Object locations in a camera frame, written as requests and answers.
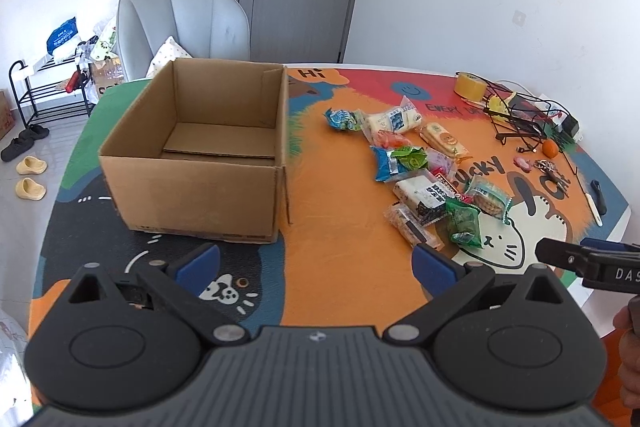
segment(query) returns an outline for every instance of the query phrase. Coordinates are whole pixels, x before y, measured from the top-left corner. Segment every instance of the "gray armchair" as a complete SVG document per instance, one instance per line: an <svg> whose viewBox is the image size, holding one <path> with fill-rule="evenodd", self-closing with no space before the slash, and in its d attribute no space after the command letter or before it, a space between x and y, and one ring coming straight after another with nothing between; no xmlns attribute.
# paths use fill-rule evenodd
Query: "gray armchair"
<svg viewBox="0 0 640 427"><path fill-rule="evenodd" d="M116 31L127 80L146 75L169 36L196 58L249 60L249 23L236 0L120 0Z"/></svg>

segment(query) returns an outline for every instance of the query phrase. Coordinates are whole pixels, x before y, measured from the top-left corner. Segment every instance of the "cardboard box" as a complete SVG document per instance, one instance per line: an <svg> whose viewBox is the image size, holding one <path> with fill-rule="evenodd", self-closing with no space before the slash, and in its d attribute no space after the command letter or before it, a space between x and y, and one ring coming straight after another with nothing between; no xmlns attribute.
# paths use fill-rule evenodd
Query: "cardboard box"
<svg viewBox="0 0 640 427"><path fill-rule="evenodd" d="M0 138L12 130L15 121L14 116L11 114L9 108L9 100L4 94L4 91L0 89Z"/></svg>
<svg viewBox="0 0 640 427"><path fill-rule="evenodd" d="M280 64L178 58L162 68L98 152L127 226L274 242L288 87Z"/></svg>
<svg viewBox="0 0 640 427"><path fill-rule="evenodd" d="M124 72L118 57L107 58L100 62L89 64L95 82L95 92L100 99L110 87L124 82Z"/></svg>

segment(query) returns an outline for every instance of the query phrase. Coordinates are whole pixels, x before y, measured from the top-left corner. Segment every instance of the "tape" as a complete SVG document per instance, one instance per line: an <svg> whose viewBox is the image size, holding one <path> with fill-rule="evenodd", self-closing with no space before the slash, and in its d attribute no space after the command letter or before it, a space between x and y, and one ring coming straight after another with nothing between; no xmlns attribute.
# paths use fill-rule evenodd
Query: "tape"
<svg viewBox="0 0 640 427"><path fill-rule="evenodd" d="M480 102L486 91L486 82L473 73L460 72L453 90L462 98L466 98L471 102Z"/></svg>

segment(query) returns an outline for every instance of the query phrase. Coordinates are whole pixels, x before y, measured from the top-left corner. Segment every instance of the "cartoon bear print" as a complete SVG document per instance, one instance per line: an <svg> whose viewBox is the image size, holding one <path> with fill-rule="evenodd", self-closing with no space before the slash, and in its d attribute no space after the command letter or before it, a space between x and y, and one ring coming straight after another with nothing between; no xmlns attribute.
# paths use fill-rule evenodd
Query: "cartoon bear print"
<svg viewBox="0 0 640 427"><path fill-rule="evenodd" d="M538 261L535 251L541 238L572 240L569 223L544 194L517 172L508 172L507 176L515 194L508 224L481 213L482 248L460 247L453 257L457 263L482 261L496 273L520 274Z"/></svg>

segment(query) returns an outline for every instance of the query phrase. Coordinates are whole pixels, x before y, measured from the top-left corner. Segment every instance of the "screw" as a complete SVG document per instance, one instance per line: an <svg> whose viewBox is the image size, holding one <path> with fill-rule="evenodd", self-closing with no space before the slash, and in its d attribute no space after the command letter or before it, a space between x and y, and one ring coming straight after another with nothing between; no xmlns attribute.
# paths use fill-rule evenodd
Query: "screw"
<svg viewBox="0 0 640 427"><path fill-rule="evenodd" d="M235 342L244 337L244 328L236 324L225 324L213 330L213 336L221 342Z"/></svg>
<svg viewBox="0 0 640 427"><path fill-rule="evenodd" d="M316 331L316 333L311 333L311 335L309 335L309 340L314 342L322 342L326 340L326 333L322 333L322 331Z"/></svg>
<svg viewBox="0 0 640 427"><path fill-rule="evenodd" d="M391 326L387 332L395 341L412 341L420 335L420 330L411 324L396 324Z"/></svg>

